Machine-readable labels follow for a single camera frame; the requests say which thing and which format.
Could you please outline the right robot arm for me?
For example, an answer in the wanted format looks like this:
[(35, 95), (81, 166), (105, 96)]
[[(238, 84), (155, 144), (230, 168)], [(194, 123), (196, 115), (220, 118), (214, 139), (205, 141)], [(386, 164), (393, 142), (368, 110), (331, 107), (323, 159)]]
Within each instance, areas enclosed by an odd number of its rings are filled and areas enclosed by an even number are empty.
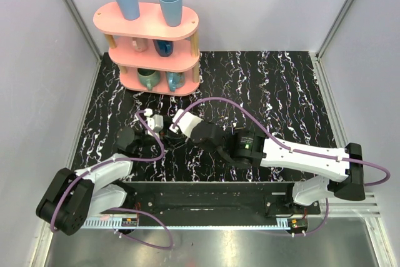
[(322, 198), (347, 201), (366, 198), (360, 144), (319, 148), (281, 139), (273, 141), (265, 134), (246, 128), (228, 133), (207, 121), (183, 132), (193, 144), (235, 168), (280, 167), (314, 174), (313, 178), (294, 183), (287, 189), (284, 207), (289, 214), (299, 214)]

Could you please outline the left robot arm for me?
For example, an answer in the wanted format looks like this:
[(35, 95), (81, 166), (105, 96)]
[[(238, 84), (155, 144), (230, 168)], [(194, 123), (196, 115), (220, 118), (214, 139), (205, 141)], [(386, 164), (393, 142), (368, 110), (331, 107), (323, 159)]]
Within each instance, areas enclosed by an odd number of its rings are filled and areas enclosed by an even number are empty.
[(71, 236), (88, 217), (112, 208), (129, 214), (138, 208), (136, 191), (121, 178), (131, 174), (133, 162), (129, 158), (138, 155), (139, 148), (156, 144), (156, 139), (144, 131), (121, 128), (116, 135), (116, 154), (88, 168), (63, 168), (56, 173), (36, 208), (36, 216), (50, 223), (55, 214), (53, 228)]

